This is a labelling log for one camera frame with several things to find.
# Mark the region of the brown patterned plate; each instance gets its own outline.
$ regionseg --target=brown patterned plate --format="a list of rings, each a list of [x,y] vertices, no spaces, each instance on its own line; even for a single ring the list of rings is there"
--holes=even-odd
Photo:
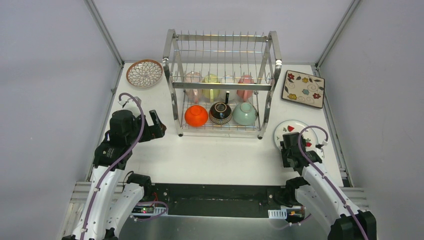
[[[322,109],[325,87],[324,78],[287,70],[281,98]]]
[[[162,65],[150,59],[138,61],[126,71],[126,80],[138,88],[148,88],[159,82],[162,77]]]

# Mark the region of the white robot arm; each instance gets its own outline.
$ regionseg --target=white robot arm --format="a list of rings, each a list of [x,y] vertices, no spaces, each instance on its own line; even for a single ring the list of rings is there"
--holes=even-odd
[[[377,240],[377,224],[373,214],[362,212],[334,183],[315,151],[305,150],[302,133],[282,136],[281,156],[285,168],[293,168],[301,177],[287,180],[285,189],[276,198],[286,206],[301,205],[319,222],[329,240]]]
[[[123,95],[129,99],[122,100]],[[115,187],[124,174],[134,146],[162,138],[166,130],[155,110],[149,111],[153,125],[145,124],[139,98],[121,93],[119,103],[123,109],[112,114],[110,130],[94,152],[91,187],[81,217],[72,235],[62,240],[117,240],[134,206],[152,186],[149,176],[133,173],[111,208]]]

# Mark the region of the metal wire rack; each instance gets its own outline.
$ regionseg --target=metal wire rack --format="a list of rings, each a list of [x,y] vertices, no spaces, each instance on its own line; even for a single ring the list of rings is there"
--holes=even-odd
[[[280,76],[281,65],[280,47],[275,31],[264,35],[256,32],[212,34],[204,31],[177,34],[174,29],[168,30],[162,66],[171,94],[173,118],[178,135],[182,137],[183,133],[228,134],[230,137],[248,135],[262,139],[268,125],[271,100]],[[187,73],[198,75],[186,77]],[[231,77],[221,83],[224,76]],[[249,83],[239,83],[244,76],[249,76],[251,79]],[[192,127],[184,119],[185,111],[195,104],[205,107],[208,111],[213,102],[201,98],[198,103],[194,103],[193,99],[184,94],[190,89],[253,91],[254,94],[247,101],[257,109],[258,118],[254,124],[248,126],[239,125],[233,120],[224,125],[217,125],[208,120],[201,127]],[[261,108],[258,95],[265,97],[265,93],[265,106]],[[243,100],[235,99],[229,102],[229,105],[234,109],[240,102]]]

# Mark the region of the square plate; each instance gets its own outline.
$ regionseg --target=square plate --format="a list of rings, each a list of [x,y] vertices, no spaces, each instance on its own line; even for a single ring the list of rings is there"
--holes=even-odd
[[[287,70],[281,98],[322,109],[325,86],[324,78]]]

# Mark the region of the gray wall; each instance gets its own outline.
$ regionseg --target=gray wall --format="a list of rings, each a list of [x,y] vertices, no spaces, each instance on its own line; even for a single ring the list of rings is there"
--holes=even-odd
[[[364,0],[325,61],[337,133],[380,239],[424,226],[424,1]]]
[[[162,60],[168,29],[277,31],[285,63],[316,63],[351,0],[95,0],[125,61]]]
[[[0,239],[56,239],[118,69],[84,1],[1,1]]]

